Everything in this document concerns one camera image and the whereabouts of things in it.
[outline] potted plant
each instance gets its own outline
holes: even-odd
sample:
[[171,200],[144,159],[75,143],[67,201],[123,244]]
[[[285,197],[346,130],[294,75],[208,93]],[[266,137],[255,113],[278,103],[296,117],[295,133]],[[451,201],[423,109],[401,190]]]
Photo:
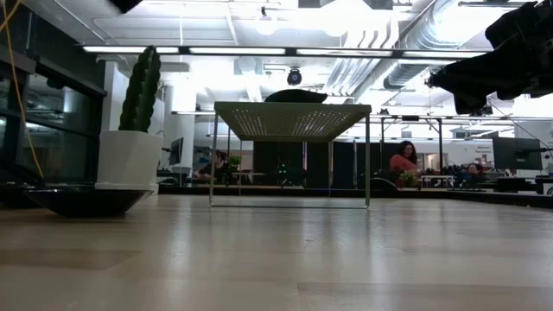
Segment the potted plant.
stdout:
[[148,47],[133,67],[118,130],[100,134],[96,189],[156,191],[163,137],[148,133],[161,76],[161,59]]
[[232,173],[238,172],[238,167],[240,166],[240,163],[242,162],[242,158],[238,155],[229,155],[228,157],[228,169],[226,170],[226,178],[225,183],[226,184],[236,184],[238,180],[240,179],[240,175],[233,176]]

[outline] computer monitor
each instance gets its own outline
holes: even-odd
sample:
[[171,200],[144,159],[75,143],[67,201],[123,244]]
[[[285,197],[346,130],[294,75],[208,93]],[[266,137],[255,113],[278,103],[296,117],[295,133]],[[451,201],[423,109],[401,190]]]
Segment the computer monitor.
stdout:
[[183,139],[179,138],[171,143],[171,154],[169,156],[169,165],[181,163]]
[[543,169],[537,139],[494,137],[492,140],[496,169]]

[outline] glass wall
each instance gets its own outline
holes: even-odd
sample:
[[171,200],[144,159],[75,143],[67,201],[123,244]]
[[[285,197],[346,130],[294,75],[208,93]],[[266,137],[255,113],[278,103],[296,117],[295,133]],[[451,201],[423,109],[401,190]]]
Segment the glass wall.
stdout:
[[[90,154],[95,146],[84,136],[27,123],[35,154],[47,181],[93,181]],[[33,159],[27,132],[22,140],[19,162],[38,171]]]
[[27,114],[68,127],[94,132],[99,118],[92,98],[39,74],[29,77]]
[[0,76],[0,109],[8,109],[10,80]]
[[6,133],[6,118],[0,117],[0,149],[3,148],[3,137]]
[[26,129],[9,68],[0,64],[0,154],[46,182],[94,182],[99,151],[101,97],[91,97],[43,74],[18,72]]

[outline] black speaker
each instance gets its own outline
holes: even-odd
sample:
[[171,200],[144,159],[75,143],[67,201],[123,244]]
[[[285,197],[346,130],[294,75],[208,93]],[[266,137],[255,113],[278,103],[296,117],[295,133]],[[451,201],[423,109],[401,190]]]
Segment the black speaker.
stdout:
[[136,7],[142,0],[109,0],[113,5],[115,5],[122,14],[127,13]]

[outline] fluorescent light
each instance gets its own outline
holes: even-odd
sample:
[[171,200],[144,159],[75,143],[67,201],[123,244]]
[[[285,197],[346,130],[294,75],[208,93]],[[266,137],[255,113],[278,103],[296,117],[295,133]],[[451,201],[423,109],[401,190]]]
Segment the fluorescent light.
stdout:
[[[213,137],[213,134],[207,134],[206,137]],[[217,134],[217,137],[228,137],[227,134]]]
[[215,111],[174,111],[178,115],[192,115],[192,116],[214,116]]
[[190,48],[191,54],[284,55],[284,48]]
[[263,64],[263,70],[286,71],[288,70],[288,66],[281,64]]
[[[88,53],[107,53],[107,54],[140,54],[146,47],[120,47],[120,46],[86,46],[83,47]],[[177,47],[156,48],[159,54],[178,54]]]
[[486,52],[470,52],[470,51],[405,51],[402,56],[405,58],[430,58],[430,59],[468,59],[476,56],[481,56]]
[[397,60],[402,65],[437,65],[446,66],[455,63],[455,60]]
[[159,54],[178,54],[179,53],[179,48],[175,48],[175,47],[161,47],[161,48],[156,48],[156,51],[157,53]]
[[390,57],[391,51],[378,51],[378,50],[363,50],[363,49],[346,49],[346,48],[298,48],[298,55],[310,55],[310,56],[371,56],[374,58]]

